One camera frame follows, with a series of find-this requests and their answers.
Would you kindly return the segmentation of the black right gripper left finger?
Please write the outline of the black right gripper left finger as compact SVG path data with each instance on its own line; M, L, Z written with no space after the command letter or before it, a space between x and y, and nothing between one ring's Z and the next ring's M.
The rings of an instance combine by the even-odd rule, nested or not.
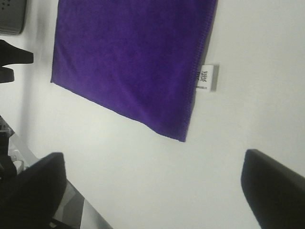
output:
M63 153L51 153L0 186L2 229L48 229L66 189Z

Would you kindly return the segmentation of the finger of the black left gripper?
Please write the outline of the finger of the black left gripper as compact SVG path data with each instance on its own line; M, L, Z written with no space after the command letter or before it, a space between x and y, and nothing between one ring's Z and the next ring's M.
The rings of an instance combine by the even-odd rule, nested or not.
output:
M31 64L34 62L33 53L15 47L4 40L0 41L0 66L11 64Z
M10 68L0 68L0 83L10 83L14 81L14 71Z

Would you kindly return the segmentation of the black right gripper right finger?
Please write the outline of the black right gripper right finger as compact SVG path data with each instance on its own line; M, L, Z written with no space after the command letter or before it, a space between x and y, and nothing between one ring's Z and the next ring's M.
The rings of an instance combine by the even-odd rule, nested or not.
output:
M241 187L263 229L305 227L305 178L257 149L245 153Z

